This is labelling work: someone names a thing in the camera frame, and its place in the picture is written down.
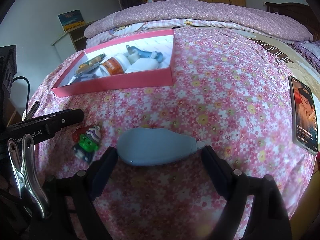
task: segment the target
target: black clamp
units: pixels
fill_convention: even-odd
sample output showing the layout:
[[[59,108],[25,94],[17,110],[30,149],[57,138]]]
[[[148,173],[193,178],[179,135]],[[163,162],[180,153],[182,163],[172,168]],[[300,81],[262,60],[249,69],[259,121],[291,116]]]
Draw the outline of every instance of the black clamp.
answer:
[[[221,160],[210,146],[201,152],[202,162],[219,195],[227,200],[221,217],[208,239],[233,240],[244,212],[248,195],[254,195],[243,240],[291,240],[289,218],[279,189],[271,175],[246,176]],[[87,171],[73,177],[56,179],[50,175],[43,185],[51,204],[51,216],[33,216],[30,240],[76,240],[65,196],[71,196],[88,240],[112,240],[100,220],[92,201],[100,196],[118,160],[117,151],[109,147]]]
[[[0,133],[0,144],[6,145],[10,138],[13,138],[19,149],[22,149],[22,138],[30,134],[34,144],[43,142],[55,136],[55,133],[62,128],[82,122],[84,112],[81,109],[67,109],[52,114],[42,115],[28,121],[18,122],[8,126]]]

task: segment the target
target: purple hat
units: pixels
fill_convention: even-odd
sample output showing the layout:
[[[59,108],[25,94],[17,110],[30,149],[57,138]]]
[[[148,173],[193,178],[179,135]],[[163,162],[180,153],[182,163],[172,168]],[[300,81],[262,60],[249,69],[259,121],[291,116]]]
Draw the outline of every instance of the purple hat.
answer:
[[[85,136],[90,140],[99,143],[101,140],[100,127],[95,125],[94,127],[90,127],[86,132]]]

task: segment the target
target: smartphone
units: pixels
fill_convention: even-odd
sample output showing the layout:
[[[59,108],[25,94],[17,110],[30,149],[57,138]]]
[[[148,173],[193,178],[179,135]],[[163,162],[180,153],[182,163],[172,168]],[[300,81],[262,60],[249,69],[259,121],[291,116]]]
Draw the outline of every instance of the smartphone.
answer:
[[[289,76],[292,103],[292,140],[312,155],[318,152],[318,121],[310,88]]]

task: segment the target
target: pink flowered blanket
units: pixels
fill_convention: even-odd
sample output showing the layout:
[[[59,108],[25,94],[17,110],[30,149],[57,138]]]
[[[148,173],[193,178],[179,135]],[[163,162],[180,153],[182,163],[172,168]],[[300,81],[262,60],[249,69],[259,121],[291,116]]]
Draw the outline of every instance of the pink flowered blanket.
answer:
[[[100,123],[94,159],[134,127],[168,128],[211,145],[220,158],[247,175],[274,176],[289,216],[312,175],[315,158],[292,143],[288,76],[291,71],[263,47],[232,30],[175,29],[173,87],[136,88],[57,98],[50,88],[79,54],[49,74],[30,100],[37,115],[68,108],[85,113],[81,126]],[[87,164],[73,152],[67,127],[36,145],[41,181],[70,177]],[[118,161],[94,206],[114,240],[202,240],[226,201],[199,154],[169,165],[137,168]],[[235,239],[242,237],[252,198]],[[74,220],[79,237],[84,235]]]
[[[87,27],[88,39],[113,28],[155,20],[196,19],[233,22],[290,40],[312,40],[312,34],[296,20],[258,9],[197,0],[168,0],[146,3],[115,12]]]

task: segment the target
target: wooden floor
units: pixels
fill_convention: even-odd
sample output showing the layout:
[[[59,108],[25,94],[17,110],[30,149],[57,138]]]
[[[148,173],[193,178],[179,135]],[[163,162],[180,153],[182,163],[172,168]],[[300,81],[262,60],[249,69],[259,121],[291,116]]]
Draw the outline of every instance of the wooden floor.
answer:
[[[308,230],[320,210],[320,171],[316,171],[309,182],[299,206],[290,219],[292,239],[299,240]]]

